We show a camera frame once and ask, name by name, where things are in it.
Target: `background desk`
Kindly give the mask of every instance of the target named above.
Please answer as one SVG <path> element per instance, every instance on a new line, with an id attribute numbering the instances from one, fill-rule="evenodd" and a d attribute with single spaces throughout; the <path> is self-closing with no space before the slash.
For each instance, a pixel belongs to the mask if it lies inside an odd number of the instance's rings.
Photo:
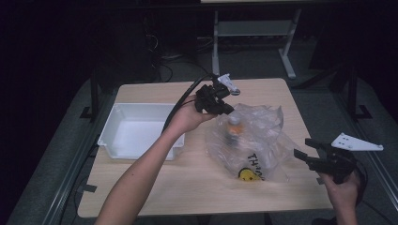
<path id="1" fill-rule="evenodd" d="M 314 149 L 305 146 L 307 128 L 290 91 L 282 79 L 234 81 L 241 90 L 228 97 L 232 105 L 282 105 L 283 131 L 310 156 Z M 177 102 L 191 82 L 123 85 L 115 102 Z M 315 172 L 302 161 L 292 159 L 283 165 L 289 183 L 246 183 L 232 178 L 226 169 L 207 154 L 205 133 L 215 123 L 205 122 L 186 134 L 184 150 L 174 161 L 165 162 L 140 216 L 190 215 L 234 212 L 269 212 L 331 208 L 325 187 L 319 186 Z M 132 161 L 110 159 L 100 148 L 88 178 L 97 190 L 85 192 L 79 206 L 80 217 L 96 217 L 121 174 Z"/>

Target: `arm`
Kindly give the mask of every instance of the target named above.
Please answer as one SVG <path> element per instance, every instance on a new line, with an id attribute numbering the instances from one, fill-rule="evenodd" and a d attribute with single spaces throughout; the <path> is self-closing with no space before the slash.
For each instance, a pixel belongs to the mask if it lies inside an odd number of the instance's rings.
<path id="1" fill-rule="evenodd" d="M 344 183 L 336 185 L 331 175 L 324 173 L 319 175 L 325 182 L 330 202 L 336 212 L 337 224 L 357 225 L 355 208 L 360 187 L 359 178 L 352 172 Z"/>
<path id="2" fill-rule="evenodd" d="M 136 219 L 155 183 L 167 154 L 185 132 L 216 115 L 195 110 L 193 102 L 183 105 L 152 146 L 119 178 L 102 206 L 96 224 L 129 224 Z"/>

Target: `yellow smiley face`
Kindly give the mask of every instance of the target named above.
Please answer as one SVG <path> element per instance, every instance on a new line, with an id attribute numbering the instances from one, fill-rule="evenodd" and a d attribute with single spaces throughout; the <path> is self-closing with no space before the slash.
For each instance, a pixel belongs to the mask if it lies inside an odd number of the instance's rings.
<path id="1" fill-rule="evenodd" d="M 243 168 L 242 170 L 240 170 L 238 177 L 240 180 L 243 181 L 261 180 L 261 178 L 249 168 Z"/>

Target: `transparent plastic bag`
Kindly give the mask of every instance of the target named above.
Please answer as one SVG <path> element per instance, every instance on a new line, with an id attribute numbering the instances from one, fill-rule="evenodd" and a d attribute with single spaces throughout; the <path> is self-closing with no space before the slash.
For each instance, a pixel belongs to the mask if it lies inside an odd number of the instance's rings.
<path id="1" fill-rule="evenodd" d="M 287 182 L 281 163 L 299 147 L 282 132 L 282 108 L 238 104 L 217 117 L 207 133 L 207 151 L 241 180 Z"/>

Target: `rectangular container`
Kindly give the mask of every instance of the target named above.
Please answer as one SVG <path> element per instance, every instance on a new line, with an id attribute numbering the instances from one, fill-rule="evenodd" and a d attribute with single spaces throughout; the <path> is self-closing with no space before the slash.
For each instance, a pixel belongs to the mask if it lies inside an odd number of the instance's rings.
<path id="1" fill-rule="evenodd" d="M 99 136 L 110 158 L 137 159 L 161 135 L 164 122 L 175 104 L 116 103 Z M 166 160 L 173 160 L 184 145 L 183 134 Z"/>

